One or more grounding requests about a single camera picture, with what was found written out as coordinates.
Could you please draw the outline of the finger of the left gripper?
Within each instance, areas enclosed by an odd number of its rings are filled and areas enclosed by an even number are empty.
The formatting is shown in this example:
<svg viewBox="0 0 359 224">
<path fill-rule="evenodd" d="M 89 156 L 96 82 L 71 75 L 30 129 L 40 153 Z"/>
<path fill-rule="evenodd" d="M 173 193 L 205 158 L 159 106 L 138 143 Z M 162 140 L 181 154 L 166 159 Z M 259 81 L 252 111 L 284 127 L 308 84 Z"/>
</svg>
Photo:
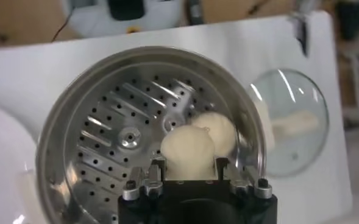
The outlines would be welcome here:
<svg viewBox="0 0 359 224">
<path fill-rule="evenodd" d="M 296 40 L 300 44 L 300 48 L 305 57 L 308 56 L 308 26 L 306 16 L 301 13 L 293 13 L 291 22 L 294 26 Z"/>
</svg>

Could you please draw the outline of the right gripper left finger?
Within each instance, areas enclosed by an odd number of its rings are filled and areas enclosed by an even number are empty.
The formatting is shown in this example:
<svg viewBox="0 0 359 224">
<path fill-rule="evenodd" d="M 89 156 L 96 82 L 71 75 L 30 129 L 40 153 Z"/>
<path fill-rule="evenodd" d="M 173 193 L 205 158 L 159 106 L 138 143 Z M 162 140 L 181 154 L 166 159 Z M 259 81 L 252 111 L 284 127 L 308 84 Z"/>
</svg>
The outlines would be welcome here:
<svg viewBox="0 0 359 224">
<path fill-rule="evenodd" d="M 133 167 L 123 187 L 123 200 L 137 200 L 140 198 L 141 193 L 147 196 L 161 195 L 165 181 L 165 171 L 166 161 L 164 159 L 153 159 L 146 173 L 142 167 Z"/>
</svg>

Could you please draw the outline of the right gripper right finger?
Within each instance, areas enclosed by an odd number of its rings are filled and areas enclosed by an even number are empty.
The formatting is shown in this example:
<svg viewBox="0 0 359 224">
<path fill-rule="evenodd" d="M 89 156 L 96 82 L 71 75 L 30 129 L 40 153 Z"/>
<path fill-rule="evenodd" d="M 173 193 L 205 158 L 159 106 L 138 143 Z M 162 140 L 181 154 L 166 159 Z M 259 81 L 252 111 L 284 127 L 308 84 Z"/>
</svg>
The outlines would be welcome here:
<svg viewBox="0 0 359 224">
<path fill-rule="evenodd" d="M 257 198 L 270 199 L 272 197 L 272 186 L 268 180 L 259 176 L 254 166 L 241 166 L 239 169 L 226 157 L 215 158 L 215 174 L 219 181 L 227 180 L 231 191 L 248 191 L 251 187 Z"/>
</svg>

